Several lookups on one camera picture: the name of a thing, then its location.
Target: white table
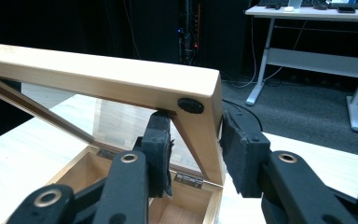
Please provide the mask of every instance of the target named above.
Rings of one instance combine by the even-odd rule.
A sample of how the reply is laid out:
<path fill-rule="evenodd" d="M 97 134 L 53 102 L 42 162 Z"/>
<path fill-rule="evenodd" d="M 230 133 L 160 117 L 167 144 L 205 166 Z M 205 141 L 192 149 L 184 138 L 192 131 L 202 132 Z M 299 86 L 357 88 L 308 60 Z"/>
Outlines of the white table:
<path fill-rule="evenodd" d="M 95 98 L 75 95 L 51 110 L 92 133 L 95 105 Z M 272 150 L 291 151 L 303 157 L 325 185 L 358 197 L 358 156 L 273 134 L 265 136 Z M 31 119 L 0 136 L 0 223 L 86 145 L 41 119 Z M 228 175 L 217 222 L 265 223 L 261 200 L 243 199 Z"/>
<path fill-rule="evenodd" d="M 263 52 L 258 80 L 246 100 L 247 105 L 254 105 L 258 95 L 263 89 L 263 78 L 267 64 L 347 77 L 358 77 L 358 58 L 289 49 L 275 49 L 269 45 L 276 19 L 358 22 L 358 10 L 356 10 L 354 14 L 346 14 L 338 13 L 335 9 L 317 10 L 312 7 L 302 7 L 293 12 L 285 12 L 283 7 L 279 10 L 265 7 L 252 7 L 246 10 L 246 15 L 270 18 L 268 37 Z M 358 88 L 353 96 L 347 96 L 347 106 L 351 119 L 351 129 L 358 133 Z"/>

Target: cable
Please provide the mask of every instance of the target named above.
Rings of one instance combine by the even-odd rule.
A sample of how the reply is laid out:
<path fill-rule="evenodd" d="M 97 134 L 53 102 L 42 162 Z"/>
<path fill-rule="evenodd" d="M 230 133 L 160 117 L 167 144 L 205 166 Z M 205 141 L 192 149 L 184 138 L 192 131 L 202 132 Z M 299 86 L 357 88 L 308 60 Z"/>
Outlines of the cable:
<path fill-rule="evenodd" d="M 281 78 L 279 78 L 279 79 L 270 79 L 270 80 L 266 80 L 265 82 L 264 82 L 264 84 L 266 85 L 266 86 L 269 86 L 269 87 L 279 87 L 279 86 L 281 86 L 281 85 L 283 85 L 283 81 L 282 81 L 282 79 Z"/>
<path fill-rule="evenodd" d="M 295 45 L 293 46 L 293 50 L 295 50 L 296 47 L 297 47 L 298 40 L 299 40 L 300 37 L 301 37 L 301 34 L 302 34 L 302 32 L 303 32 L 303 30 L 304 30 L 304 27 L 305 27 L 305 24 L 307 24 L 307 21 L 304 21 L 304 24 L 303 24 L 303 26 L 302 26 L 301 29 L 300 29 L 300 33 L 298 33 L 296 43 L 295 43 Z M 279 68 L 276 72 L 274 72 L 271 76 L 264 78 L 263 81 L 265 82 L 265 81 L 267 81 L 268 79 L 270 79 L 271 77 L 274 77 L 274 76 L 277 75 L 281 70 L 282 70 L 282 67 L 280 67 L 280 68 Z"/>
<path fill-rule="evenodd" d="M 136 42 L 135 42 L 135 36 L 133 34 L 133 29 L 132 29 L 132 22 L 130 20 L 130 16 L 129 16 L 129 12 L 127 10 L 127 6 L 126 6 L 126 1 L 123 0 L 123 5 L 124 5 L 124 9 L 126 11 L 126 15 L 127 15 L 127 20 L 129 22 L 129 26 L 130 26 L 130 30 L 131 30 L 131 39 L 132 39 L 132 44 L 133 44 L 133 47 L 136 51 L 136 54 L 138 56 L 138 59 L 140 60 L 141 59 L 141 56 L 139 55 L 139 51 L 138 51 L 138 47 L 136 46 Z"/>
<path fill-rule="evenodd" d="M 242 105 L 235 104 L 234 102 L 231 102 L 231 101 L 229 101 L 229 100 L 222 99 L 222 101 L 223 101 L 224 103 L 228 104 L 228 105 L 233 106 L 233 107 L 236 108 L 239 112 L 241 112 L 241 111 L 239 110 L 239 108 L 241 108 L 241 109 L 244 109 L 245 111 L 249 112 L 251 115 L 253 115 L 253 116 L 255 117 L 255 119 L 257 120 L 257 123 L 258 123 L 258 125 L 259 125 L 259 127 L 260 127 L 260 132 L 263 132 L 263 125 L 261 124 L 260 119 L 258 118 L 258 116 L 257 116 L 254 112 L 250 111 L 249 109 L 245 108 L 245 107 L 242 106 Z"/>
<path fill-rule="evenodd" d="M 254 23 L 253 23 L 253 17 L 252 17 L 252 19 L 251 19 L 251 43 L 252 43 L 252 56 L 253 56 L 253 59 L 254 59 L 254 74 L 252 76 L 252 79 L 249 82 L 247 82 L 245 85 L 236 86 L 235 84 L 231 84 L 236 88 L 244 88 L 244 87 L 249 86 L 250 84 L 252 84 L 253 81 L 255 80 L 255 76 L 256 76 L 256 73 L 257 73 L 257 64 L 256 64 L 256 61 L 255 61 L 254 27 L 253 26 L 254 26 Z"/>
<path fill-rule="evenodd" d="M 249 78 L 247 78 L 247 77 L 233 78 L 231 75 L 227 74 L 224 71 L 220 71 L 220 76 L 222 78 L 222 82 L 228 82 L 230 84 L 232 84 L 232 83 L 249 83 L 250 82 L 250 80 L 248 80 Z"/>
<path fill-rule="evenodd" d="M 106 14 L 106 20 L 109 26 L 108 32 L 110 34 L 110 38 L 112 38 L 112 45 L 113 45 L 113 52 L 115 51 L 115 38 L 114 38 L 114 32 L 113 32 L 113 25 L 112 25 L 112 18 L 111 18 L 111 13 L 110 13 L 110 5 L 108 5 L 108 3 L 106 1 L 103 1 L 103 9 L 104 9 L 104 13 Z"/>

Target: electrical cord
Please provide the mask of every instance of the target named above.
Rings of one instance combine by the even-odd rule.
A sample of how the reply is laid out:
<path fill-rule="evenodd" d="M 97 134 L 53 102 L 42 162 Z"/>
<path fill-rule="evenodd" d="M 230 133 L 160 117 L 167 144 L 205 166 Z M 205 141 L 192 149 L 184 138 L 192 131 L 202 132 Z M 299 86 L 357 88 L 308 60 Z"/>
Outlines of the electrical cord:
<path fill-rule="evenodd" d="M 130 30 L 131 30 L 131 40 L 132 40 L 132 44 L 133 44 L 133 47 L 135 49 L 135 52 L 136 52 L 136 55 L 138 56 L 138 59 L 140 60 L 141 59 L 141 56 L 139 55 L 139 50 L 138 50 L 138 47 L 136 46 L 136 42 L 135 42 L 135 36 L 133 34 L 133 29 L 132 29 L 132 22 L 131 22 L 131 19 L 130 19 L 130 16 L 129 16 L 129 11 L 127 10 L 127 6 L 126 6 L 126 1 L 123 0 L 123 5 L 124 5 L 124 9 L 126 11 L 126 15 L 127 15 L 127 21 L 129 22 L 129 26 L 130 26 Z"/>
<path fill-rule="evenodd" d="M 299 38 L 301 37 L 302 32 L 303 32 L 306 24 L 307 24 L 307 21 L 304 21 L 302 27 L 300 28 L 300 32 L 299 32 L 299 34 L 297 36 L 296 43 L 293 46 L 293 50 L 296 49 L 298 41 L 299 41 Z M 255 80 L 255 77 L 256 77 L 256 73 L 257 73 L 257 66 L 256 66 L 256 59 L 255 59 L 255 43 L 254 43 L 254 17 L 251 18 L 251 45 L 252 45 L 252 56 L 253 56 L 253 60 L 254 60 L 254 74 L 253 74 L 251 80 L 246 82 L 244 85 L 237 86 L 235 84 L 232 84 L 232 86 L 234 86 L 236 88 L 244 88 L 246 86 L 249 86 L 252 83 L 255 83 L 254 80 Z M 280 67 L 277 71 L 275 71 L 269 77 L 264 78 L 263 81 L 266 82 L 268 79 L 276 76 L 281 70 L 282 70 L 282 67 Z"/>
<path fill-rule="evenodd" d="M 263 125 L 261 124 L 260 119 L 258 118 L 258 116 L 257 116 L 254 112 L 252 112 L 252 111 L 249 110 L 248 108 L 246 108 L 246 107 L 244 107 L 244 106 L 242 106 L 242 105 L 238 105 L 238 104 L 236 104 L 236 103 L 234 103 L 234 102 L 232 102 L 232 101 L 225 100 L 225 99 L 222 99 L 222 101 L 223 101 L 224 103 L 228 104 L 228 105 L 233 106 L 233 107 L 236 108 L 239 112 L 241 112 L 241 111 L 240 111 L 240 108 L 241 108 L 241 109 L 247 111 L 247 112 L 248 112 L 249 114 L 251 114 L 253 117 L 255 117 L 255 119 L 257 120 L 257 123 L 258 123 L 258 125 L 259 125 L 259 127 L 260 127 L 260 132 L 263 132 Z"/>
<path fill-rule="evenodd" d="M 252 19 L 251 19 L 251 43 L 252 43 L 252 55 L 253 55 L 253 59 L 254 59 L 254 74 L 252 76 L 252 79 L 249 82 L 247 82 L 246 84 L 242 85 L 242 86 L 237 86 L 235 84 L 232 84 L 232 86 L 234 86 L 236 88 L 239 88 L 239 89 L 247 87 L 250 84 L 252 84 L 253 81 L 255 80 L 255 76 L 256 76 L 256 73 L 257 73 L 257 64 L 256 64 L 256 61 L 255 61 L 254 34 L 253 34 L 254 28 L 253 28 L 253 25 L 254 25 L 254 23 L 253 23 L 253 17 L 252 17 Z"/>
<path fill-rule="evenodd" d="M 303 23 L 303 25 L 302 25 L 302 27 L 301 27 L 301 29 L 300 29 L 300 33 L 298 33 L 296 43 L 295 43 L 295 45 L 293 46 L 293 50 L 295 50 L 296 47 L 297 47 L 298 40 L 299 40 L 300 37 L 301 37 L 301 34 L 302 34 L 302 32 L 303 32 L 303 30 L 304 30 L 304 27 L 305 27 L 305 24 L 307 24 L 307 21 L 304 21 L 304 23 Z M 282 67 L 280 67 L 280 68 L 279 68 L 274 74 L 272 74 L 271 76 L 264 78 L 263 81 L 265 82 L 266 80 L 270 79 L 271 77 L 274 77 L 274 76 L 277 75 L 281 70 L 282 70 Z"/>
<path fill-rule="evenodd" d="M 281 78 L 279 78 L 279 79 L 265 80 L 264 84 L 269 87 L 279 87 L 279 86 L 283 85 L 284 82 L 282 81 Z"/>
<path fill-rule="evenodd" d="M 248 80 L 249 78 L 247 78 L 247 77 L 233 78 L 231 75 L 227 74 L 224 71 L 220 71 L 220 76 L 222 78 L 222 82 L 228 82 L 228 83 L 249 83 L 250 82 Z"/>

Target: table surface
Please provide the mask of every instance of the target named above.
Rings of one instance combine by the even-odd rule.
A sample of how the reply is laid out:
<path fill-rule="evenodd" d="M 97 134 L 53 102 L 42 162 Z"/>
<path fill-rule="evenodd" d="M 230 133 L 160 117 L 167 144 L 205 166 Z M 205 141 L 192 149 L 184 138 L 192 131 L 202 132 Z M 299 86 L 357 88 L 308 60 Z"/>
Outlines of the table surface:
<path fill-rule="evenodd" d="M 98 100 L 74 95 L 51 108 L 92 133 Z M 329 187 L 358 196 L 358 156 L 265 133 L 272 150 L 303 157 Z M 0 223 L 35 189 L 44 186 L 87 144 L 41 119 L 31 119 L 0 136 Z M 228 175 L 218 223 L 265 223 L 260 199 L 243 199 Z"/>
<path fill-rule="evenodd" d="M 285 12 L 284 7 L 279 10 L 265 7 L 251 7 L 245 12 L 246 15 L 257 17 L 293 19 L 293 20 L 331 20 L 331 21 L 358 21 L 356 13 L 338 13 L 336 9 L 317 10 L 312 7 L 302 7 L 293 12 Z"/>

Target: wooden frame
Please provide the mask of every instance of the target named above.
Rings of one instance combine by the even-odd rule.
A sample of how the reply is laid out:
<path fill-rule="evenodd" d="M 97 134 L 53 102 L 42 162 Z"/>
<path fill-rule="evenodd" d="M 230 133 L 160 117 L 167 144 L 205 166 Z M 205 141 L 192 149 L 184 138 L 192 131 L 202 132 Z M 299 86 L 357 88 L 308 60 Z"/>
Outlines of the wooden frame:
<path fill-rule="evenodd" d="M 221 85 L 216 70 L 0 45 L 0 77 L 167 110 L 205 179 L 220 186 L 224 184 L 225 168 L 218 143 Z M 91 145 L 100 144 L 1 83 L 0 98 Z M 204 111 L 201 114 L 185 112 L 177 104 L 181 98 L 200 102 Z"/>

